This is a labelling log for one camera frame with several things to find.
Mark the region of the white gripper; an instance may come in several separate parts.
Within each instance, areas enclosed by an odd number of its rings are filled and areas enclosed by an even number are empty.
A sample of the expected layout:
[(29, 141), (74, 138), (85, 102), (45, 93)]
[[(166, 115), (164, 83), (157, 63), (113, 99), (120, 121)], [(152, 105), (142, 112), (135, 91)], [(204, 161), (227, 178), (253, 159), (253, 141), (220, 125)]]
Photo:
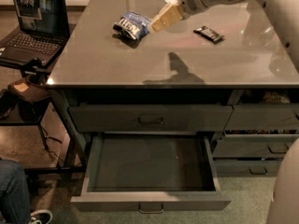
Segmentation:
[(157, 33), (183, 18), (184, 12), (188, 15), (196, 15), (207, 10), (202, 0), (178, 0), (179, 4), (166, 4), (158, 15), (149, 24), (149, 31)]

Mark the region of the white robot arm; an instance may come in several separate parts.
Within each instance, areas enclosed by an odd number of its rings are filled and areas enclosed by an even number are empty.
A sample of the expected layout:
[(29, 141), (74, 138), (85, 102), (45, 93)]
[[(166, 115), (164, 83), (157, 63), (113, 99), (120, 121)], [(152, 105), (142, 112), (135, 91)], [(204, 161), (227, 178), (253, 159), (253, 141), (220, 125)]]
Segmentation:
[[(176, 0), (166, 4), (149, 24), (152, 33), (216, 5), (240, 0)], [(299, 0), (255, 0), (277, 33), (293, 64), (299, 63)], [(299, 140), (294, 141), (278, 168), (266, 224), (299, 224)]]

